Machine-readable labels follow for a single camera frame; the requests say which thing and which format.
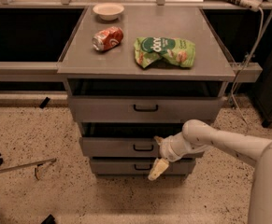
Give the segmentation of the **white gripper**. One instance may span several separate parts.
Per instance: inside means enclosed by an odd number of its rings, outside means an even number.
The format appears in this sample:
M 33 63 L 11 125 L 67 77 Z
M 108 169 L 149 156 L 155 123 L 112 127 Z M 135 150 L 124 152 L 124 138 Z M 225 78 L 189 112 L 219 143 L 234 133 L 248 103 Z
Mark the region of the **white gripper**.
M 192 151 L 191 144 L 185 140 L 182 133 L 170 135 L 167 138 L 154 136 L 154 140 L 158 143 L 160 149 L 161 159 L 156 159 L 150 173 L 148 180 L 156 180 L 168 167 L 169 162 L 175 162 L 190 154 Z

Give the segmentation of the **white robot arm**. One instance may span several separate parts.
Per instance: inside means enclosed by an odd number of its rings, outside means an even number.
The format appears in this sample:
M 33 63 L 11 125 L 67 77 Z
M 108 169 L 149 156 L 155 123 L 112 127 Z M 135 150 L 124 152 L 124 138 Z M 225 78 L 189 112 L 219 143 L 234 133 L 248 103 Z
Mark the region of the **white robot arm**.
M 180 133 L 157 136 L 160 156 L 149 180 L 157 179 L 169 165 L 187 154 L 215 147 L 254 168 L 248 224 L 272 224 L 272 139 L 217 130 L 198 119 L 186 121 Z

